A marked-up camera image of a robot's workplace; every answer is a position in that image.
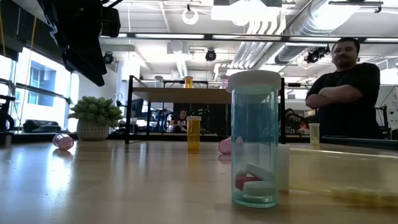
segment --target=black t-shirt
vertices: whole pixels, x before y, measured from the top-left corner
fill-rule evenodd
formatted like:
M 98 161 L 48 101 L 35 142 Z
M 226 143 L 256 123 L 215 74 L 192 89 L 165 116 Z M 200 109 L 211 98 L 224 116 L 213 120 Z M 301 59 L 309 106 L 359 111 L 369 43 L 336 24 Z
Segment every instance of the black t-shirt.
M 362 63 L 342 72 L 321 76 L 315 81 L 307 97 L 318 94 L 324 87 L 351 85 L 363 97 L 351 103 L 332 103 L 318 109 L 316 121 L 322 136 L 349 138 L 380 138 L 374 105 L 379 95 L 380 70 L 371 63 Z

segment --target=person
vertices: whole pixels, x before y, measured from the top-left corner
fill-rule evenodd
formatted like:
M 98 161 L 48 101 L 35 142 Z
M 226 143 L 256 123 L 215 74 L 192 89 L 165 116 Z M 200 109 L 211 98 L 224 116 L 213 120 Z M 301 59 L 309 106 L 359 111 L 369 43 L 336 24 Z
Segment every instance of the person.
M 321 136 L 381 138 L 374 109 L 380 69 L 371 63 L 357 64 L 359 50 L 358 40 L 341 38 L 331 49 L 336 71 L 322 75 L 307 93 L 306 105 L 318 108 Z
M 180 118 L 177 120 L 178 126 L 174 127 L 174 133 L 186 133 L 187 132 L 187 112 L 182 110 L 180 112 Z

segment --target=green plant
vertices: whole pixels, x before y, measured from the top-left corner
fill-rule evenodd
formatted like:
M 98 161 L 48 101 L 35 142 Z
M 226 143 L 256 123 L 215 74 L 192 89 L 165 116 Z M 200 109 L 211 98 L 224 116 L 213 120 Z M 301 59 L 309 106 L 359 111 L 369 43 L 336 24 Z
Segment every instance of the green plant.
M 118 120 L 122 119 L 122 111 L 113 105 L 113 100 L 103 97 L 83 96 L 71 110 L 74 113 L 68 115 L 68 118 L 92 121 L 109 127 L 118 126 Z

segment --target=potted plant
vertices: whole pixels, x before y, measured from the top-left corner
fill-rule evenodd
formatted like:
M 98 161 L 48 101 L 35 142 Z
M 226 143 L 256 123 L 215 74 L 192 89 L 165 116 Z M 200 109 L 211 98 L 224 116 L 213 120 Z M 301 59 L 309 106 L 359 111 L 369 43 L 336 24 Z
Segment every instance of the potted plant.
M 112 99 L 84 96 L 71 109 L 74 113 L 68 118 L 79 119 L 77 136 L 81 140 L 102 141 L 108 137 L 109 127 L 116 127 L 122 119 L 120 109 Z

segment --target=white pot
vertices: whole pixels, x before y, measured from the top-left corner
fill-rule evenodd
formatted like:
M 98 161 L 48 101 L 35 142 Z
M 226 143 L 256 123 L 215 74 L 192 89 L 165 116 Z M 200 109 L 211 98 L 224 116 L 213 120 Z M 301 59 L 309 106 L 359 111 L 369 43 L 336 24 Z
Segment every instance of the white pot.
M 76 132 L 80 140 L 103 141 L 109 135 L 109 126 L 79 119 Z

